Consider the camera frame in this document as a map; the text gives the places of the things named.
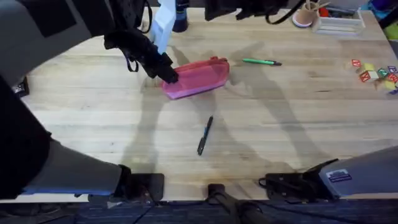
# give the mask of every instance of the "wooden table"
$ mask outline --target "wooden table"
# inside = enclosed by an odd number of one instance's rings
[[[202,200],[210,183],[225,184],[237,198],[265,199],[256,182],[266,173],[304,171],[398,144],[396,97],[344,69],[352,58],[377,68],[398,65],[371,12],[363,12],[360,36],[313,34],[290,21],[272,26],[263,17],[206,22],[203,9],[189,9],[188,17],[188,30],[169,42],[173,66],[226,57],[231,73],[224,87],[170,100],[159,80],[143,69],[128,72],[120,51],[105,50],[95,38],[35,69],[24,101],[65,146],[133,172],[165,174],[164,200]],[[17,201],[80,200],[48,194]]]

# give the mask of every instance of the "pink pencil case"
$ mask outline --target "pink pencil case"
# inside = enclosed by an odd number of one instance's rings
[[[178,99],[223,86],[228,79],[229,63],[226,58],[212,57],[174,70],[178,73],[178,82],[162,82],[162,89],[171,99]]]

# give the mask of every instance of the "toy block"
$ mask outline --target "toy block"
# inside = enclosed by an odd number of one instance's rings
[[[397,93],[398,93],[398,90],[392,90],[392,91],[389,92],[389,94],[391,94],[391,95],[395,95]]]
[[[394,83],[398,82],[398,77],[392,73],[387,75],[387,80],[393,81]]]
[[[359,79],[361,79],[362,82],[371,82],[378,78],[379,75],[375,71],[367,71],[359,75]]]
[[[388,75],[388,72],[384,68],[380,68],[377,71],[377,74],[379,74],[380,78],[384,78],[384,77],[386,77]]]
[[[362,64],[362,66],[360,68],[358,68],[356,70],[356,73],[362,74],[362,73],[367,72],[367,71],[375,71],[374,65],[371,64],[371,63],[364,63],[364,64]]]
[[[353,72],[356,71],[361,67],[361,61],[357,59],[351,59],[349,62],[346,63],[345,69],[352,70]]]
[[[397,67],[395,67],[395,66],[388,66],[388,70],[391,73],[398,73]]]
[[[388,90],[395,90],[396,84],[393,81],[389,81],[389,80],[383,80],[384,81],[384,87]]]

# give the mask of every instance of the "blue bottle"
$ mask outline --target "blue bottle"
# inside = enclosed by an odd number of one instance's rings
[[[174,32],[184,32],[188,29],[187,7],[189,0],[176,0],[175,2],[175,23],[173,26]]]

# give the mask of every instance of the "floor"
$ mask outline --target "floor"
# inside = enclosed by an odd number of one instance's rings
[[[282,223],[398,223],[398,200],[340,200],[335,203],[307,205],[289,205],[271,201],[265,203],[283,210],[318,214],[318,217],[311,217],[260,205],[266,217]],[[0,215],[4,218],[0,219],[0,224],[133,224],[149,208],[150,206],[137,203],[122,204],[111,209],[106,208],[105,205],[90,203],[43,204],[40,207],[37,204],[24,204],[8,205],[8,208],[2,205]],[[334,217],[340,221],[319,216]],[[232,222],[221,206],[201,202],[164,202],[151,208],[137,223],[227,224]]]

